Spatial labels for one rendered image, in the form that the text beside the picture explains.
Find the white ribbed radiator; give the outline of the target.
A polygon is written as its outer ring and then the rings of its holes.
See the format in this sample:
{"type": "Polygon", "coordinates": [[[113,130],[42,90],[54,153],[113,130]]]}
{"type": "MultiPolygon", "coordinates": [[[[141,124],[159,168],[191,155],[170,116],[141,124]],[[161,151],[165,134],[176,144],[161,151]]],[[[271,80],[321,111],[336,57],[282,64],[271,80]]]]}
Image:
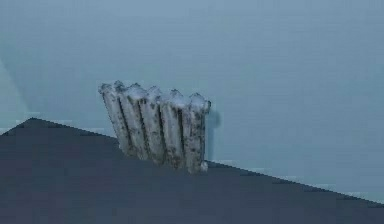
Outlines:
{"type": "Polygon", "coordinates": [[[164,93],[134,83],[103,83],[102,96],[119,148],[128,156],[168,164],[190,173],[208,169],[205,161],[206,116],[211,102],[173,89],[164,93]]]}

